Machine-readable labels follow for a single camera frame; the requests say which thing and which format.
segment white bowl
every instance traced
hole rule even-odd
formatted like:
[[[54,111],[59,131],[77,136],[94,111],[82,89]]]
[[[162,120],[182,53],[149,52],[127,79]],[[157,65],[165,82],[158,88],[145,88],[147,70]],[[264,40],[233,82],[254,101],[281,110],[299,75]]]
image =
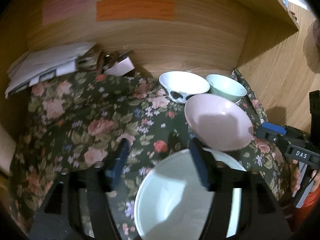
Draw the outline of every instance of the white bowl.
[[[217,161],[245,171],[231,156],[205,148]],[[143,180],[135,200],[134,217],[143,240],[199,239],[211,206],[213,192],[202,187],[188,149],[170,155]],[[241,189],[233,190],[226,237],[236,233]]]
[[[196,137],[214,150],[239,150],[253,139],[253,126],[247,114],[223,97],[195,95],[187,101],[184,114]]]
[[[210,91],[214,95],[226,98],[234,103],[239,102],[247,94],[247,90],[239,82],[222,75],[211,74],[206,77]]]
[[[206,93],[210,89],[209,83],[203,77],[184,71],[163,73],[159,82],[167,91],[170,100],[181,104],[185,104],[193,95]]]

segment light green bowl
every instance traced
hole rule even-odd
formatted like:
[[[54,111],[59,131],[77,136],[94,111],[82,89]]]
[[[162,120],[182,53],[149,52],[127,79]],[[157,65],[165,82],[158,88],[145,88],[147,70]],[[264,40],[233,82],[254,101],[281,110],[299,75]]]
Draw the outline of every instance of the light green bowl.
[[[237,103],[247,94],[247,90],[237,81],[217,74],[208,75],[206,80],[210,84],[210,92],[214,95]]]

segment stack of papers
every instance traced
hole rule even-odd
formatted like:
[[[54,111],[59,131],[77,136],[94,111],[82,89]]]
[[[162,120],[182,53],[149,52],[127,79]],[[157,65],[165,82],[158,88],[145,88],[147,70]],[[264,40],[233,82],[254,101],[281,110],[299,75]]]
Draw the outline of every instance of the stack of papers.
[[[7,71],[11,82],[5,91],[6,98],[39,82],[75,72],[77,67],[93,68],[101,52],[95,53],[94,50],[91,50],[95,44],[95,42],[79,42],[25,53]],[[78,59],[90,50],[92,52],[79,62]]]
[[[91,48],[82,57],[77,58],[76,68],[81,71],[93,71],[97,68],[98,59],[102,50]]]

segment wooden wall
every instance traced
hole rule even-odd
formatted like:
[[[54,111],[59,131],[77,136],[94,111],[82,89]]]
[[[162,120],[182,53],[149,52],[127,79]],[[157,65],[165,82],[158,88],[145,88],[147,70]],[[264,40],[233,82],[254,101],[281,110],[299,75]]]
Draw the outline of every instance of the wooden wall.
[[[238,62],[243,76],[267,110],[269,120],[310,131],[309,92],[320,90],[319,53],[311,12],[289,4],[300,31],[252,14]]]
[[[14,1],[9,10],[0,17],[0,124],[17,140],[22,133],[27,111],[28,97],[14,95],[4,98],[8,86],[7,69],[18,57],[28,51],[25,31],[24,12],[18,1]],[[6,137],[0,137],[5,144]]]
[[[82,13],[42,26],[44,0],[26,8],[31,50],[77,41],[96,41],[106,51],[133,49],[135,65],[154,76],[191,70],[206,76],[236,67],[247,34],[250,10],[234,0],[175,0],[175,20],[131,19],[96,22],[96,1]]]

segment floral fabric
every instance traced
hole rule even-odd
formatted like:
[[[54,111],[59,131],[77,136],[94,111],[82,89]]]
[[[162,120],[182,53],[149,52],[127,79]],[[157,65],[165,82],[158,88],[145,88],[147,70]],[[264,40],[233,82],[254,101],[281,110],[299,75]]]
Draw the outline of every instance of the floral fabric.
[[[265,112],[238,71],[233,78],[248,91],[239,106],[256,129],[266,120]],[[151,78],[93,73],[57,77],[33,86],[28,110],[28,132],[20,137],[9,179],[12,217],[25,232],[62,168],[86,169],[127,138],[129,158],[116,191],[107,196],[122,238],[134,239],[133,208],[140,184],[159,161],[188,147],[193,136],[184,105],[171,102]],[[229,154],[247,170],[259,170],[276,198],[287,189],[289,169],[275,145],[255,138]],[[92,236],[85,209],[82,217],[85,232]]]

